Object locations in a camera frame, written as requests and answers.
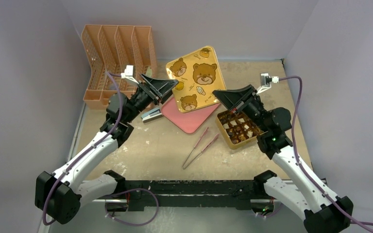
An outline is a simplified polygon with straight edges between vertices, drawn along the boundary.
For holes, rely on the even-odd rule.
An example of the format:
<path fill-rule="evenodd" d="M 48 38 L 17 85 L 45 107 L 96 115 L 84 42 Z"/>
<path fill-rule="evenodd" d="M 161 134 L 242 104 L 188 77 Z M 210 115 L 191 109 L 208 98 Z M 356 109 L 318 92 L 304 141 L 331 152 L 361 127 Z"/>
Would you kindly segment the gold chocolate box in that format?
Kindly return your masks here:
<path fill-rule="evenodd" d="M 220 112 L 215 122 L 226 144 L 232 150 L 257 142 L 257 136 L 264 133 L 244 113 Z"/>

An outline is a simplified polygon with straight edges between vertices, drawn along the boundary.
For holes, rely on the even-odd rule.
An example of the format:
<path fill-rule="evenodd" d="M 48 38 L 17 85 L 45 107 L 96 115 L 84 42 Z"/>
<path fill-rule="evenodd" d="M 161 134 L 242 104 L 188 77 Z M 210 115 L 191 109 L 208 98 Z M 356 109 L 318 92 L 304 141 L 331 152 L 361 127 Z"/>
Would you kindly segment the silver foil tray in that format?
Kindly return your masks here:
<path fill-rule="evenodd" d="M 215 49 L 210 45 L 168 62 L 166 72 L 178 81 L 173 96 L 181 113 L 218 104 L 212 92 L 226 89 Z"/>

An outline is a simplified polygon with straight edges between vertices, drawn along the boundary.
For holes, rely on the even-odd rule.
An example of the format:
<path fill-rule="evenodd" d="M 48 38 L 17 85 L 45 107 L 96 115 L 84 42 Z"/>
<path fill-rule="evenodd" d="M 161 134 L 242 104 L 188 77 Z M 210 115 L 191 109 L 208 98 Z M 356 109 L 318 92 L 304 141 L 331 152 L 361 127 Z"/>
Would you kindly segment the pink plastic tray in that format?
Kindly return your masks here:
<path fill-rule="evenodd" d="M 172 97 L 162 105 L 161 112 L 164 117 L 185 133 L 194 133 L 219 105 L 218 103 L 188 113 L 181 113 L 176 105 L 174 97 Z"/>

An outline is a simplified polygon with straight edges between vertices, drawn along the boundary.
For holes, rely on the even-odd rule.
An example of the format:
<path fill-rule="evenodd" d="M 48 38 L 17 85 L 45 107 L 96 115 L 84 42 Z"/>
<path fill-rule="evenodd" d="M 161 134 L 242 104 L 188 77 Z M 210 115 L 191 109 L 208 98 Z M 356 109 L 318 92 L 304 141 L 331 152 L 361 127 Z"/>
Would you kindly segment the pink tongs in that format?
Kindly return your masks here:
<path fill-rule="evenodd" d="M 203 155 L 219 138 L 220 134 L 209 135 L 209 127 L 206 127 L 198 140 L 193 144 L 192 149 L 187 154 L 182 163 L 182 170 L 187 169 L 195 162 L 201 155 Z"/>

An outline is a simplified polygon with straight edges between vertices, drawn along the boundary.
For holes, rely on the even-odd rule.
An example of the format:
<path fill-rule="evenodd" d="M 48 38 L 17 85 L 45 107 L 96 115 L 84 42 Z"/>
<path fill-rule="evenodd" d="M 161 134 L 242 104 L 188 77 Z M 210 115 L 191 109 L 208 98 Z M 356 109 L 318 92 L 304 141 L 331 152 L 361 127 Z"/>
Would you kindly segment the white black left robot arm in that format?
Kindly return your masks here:
<path fill-rule="evenodd" d="M 85 204 L 103 196 L 121 198 L 131 190 L 123 176 L 109 170 L 99 178 L 85 182 L 88 174 L 108 155 L 117 150 L 134 130 L 131 122 L 151 103 L 164 103 L 178 80 L 160 80 L 141 75 L 136 92 L 128 98 L 119 90 L 106 108 L 106 120 L 91 142 L 75 157 L 52 173 L 43 171 L 36 179 L 34 204 L 42 210 L 42 222 L 66 224 Z"/>

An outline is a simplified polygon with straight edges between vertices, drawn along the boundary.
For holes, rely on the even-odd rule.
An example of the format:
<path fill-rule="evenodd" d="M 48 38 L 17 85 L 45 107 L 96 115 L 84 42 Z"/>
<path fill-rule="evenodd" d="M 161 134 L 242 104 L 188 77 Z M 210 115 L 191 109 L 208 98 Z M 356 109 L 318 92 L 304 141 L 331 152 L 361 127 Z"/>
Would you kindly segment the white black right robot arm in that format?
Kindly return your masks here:
<path fill-rule="evenodd" d="M 292 128 L 290 111 L 283 107 L 266 110 L 257 90 L 248 85 L 236 90 L 214 90 L 216 97 L 229 112 L 244 113 L 262 133 L 257 136 L 260 150 L 278 165 L 292 180 L 287 186 L 272 171 L 254 177 L 253 191 L 261 198 L 277 199 L 302 221 L 309 233 L 339 233 L 351 224 L 353 203 L 339 197 L 309 168 L 296 152 L 286 135 Z"/>

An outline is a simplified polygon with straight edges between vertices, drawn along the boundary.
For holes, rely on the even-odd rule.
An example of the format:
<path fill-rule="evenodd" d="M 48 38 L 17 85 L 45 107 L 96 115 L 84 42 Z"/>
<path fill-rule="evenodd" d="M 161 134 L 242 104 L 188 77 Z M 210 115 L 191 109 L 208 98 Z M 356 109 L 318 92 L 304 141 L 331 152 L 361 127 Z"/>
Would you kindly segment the green eraser block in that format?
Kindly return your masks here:
<path fill-rule="evenodd" d="M 148 77 L 153 77 L 153 71 L 152 71 L 152 68 L 151 68 L 151 66 L 148 66 L 147 68 L 146 68 L 146 71 L 145 71 L 145 73 L 144 73 L 146 76 L 148 76 Z"/>

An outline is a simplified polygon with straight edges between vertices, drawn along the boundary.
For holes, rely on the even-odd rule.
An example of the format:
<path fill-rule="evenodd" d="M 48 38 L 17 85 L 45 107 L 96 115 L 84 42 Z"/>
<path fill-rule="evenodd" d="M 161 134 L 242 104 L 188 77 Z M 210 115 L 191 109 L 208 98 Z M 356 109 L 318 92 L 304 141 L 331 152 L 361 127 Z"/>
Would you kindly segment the grey blue stapler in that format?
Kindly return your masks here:
<path fill-rule="evenodd" d="M 141 120 L 142 120 L 143 123 L 147 123 L 147 122 L 150 122 L 152 120 L 161 118 L 162 116 L 163 115 L 162 115 L 162 112 L 161 112 L 161 108 L 160 107 L 155 107 L 155 108 L 143 113 L 141 115 Z"/>

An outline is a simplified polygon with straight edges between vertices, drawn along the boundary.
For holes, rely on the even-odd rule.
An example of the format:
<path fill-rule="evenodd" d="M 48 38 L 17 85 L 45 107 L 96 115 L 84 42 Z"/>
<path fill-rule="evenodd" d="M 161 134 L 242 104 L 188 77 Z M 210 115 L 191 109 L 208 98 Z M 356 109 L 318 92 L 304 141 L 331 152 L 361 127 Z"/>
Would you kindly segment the orange plastic file organizer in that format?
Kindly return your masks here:
<path fill-rule="evenodd" d="M 85 25 L 82 43 L 91 68 L 84 95 L 89 109 L 104 110 L 116 89 L 107 72 L 120 75 L 127 65 L 134 66 L 134 77 L 140 80 L 151 66 L 153 78 L 158 74 L 151 26 Z"/>

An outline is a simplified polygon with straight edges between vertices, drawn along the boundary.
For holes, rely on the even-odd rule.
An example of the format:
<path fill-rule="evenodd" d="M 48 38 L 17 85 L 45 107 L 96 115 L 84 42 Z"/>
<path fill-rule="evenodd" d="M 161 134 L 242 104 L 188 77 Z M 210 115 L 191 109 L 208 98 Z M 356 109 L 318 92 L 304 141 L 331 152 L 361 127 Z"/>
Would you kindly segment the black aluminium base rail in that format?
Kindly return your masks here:
<path fill-rule="evenodd" d="M 316 198 L 307 200 L 295 186 L 288 185 L 274 173 L 267 171 L 253 180 L 139 180 L 119 179 L 112 193 L 100 195 L 107 202 L 126 203 L 129 211 L 143 211 L 145 207 L 231 207 L 237 210 L 253 209 L 253 204 L 275 198 L 296 212 L 313 212 L 317 204 L 324 208 L 325 197 L 313 191 Z"/>

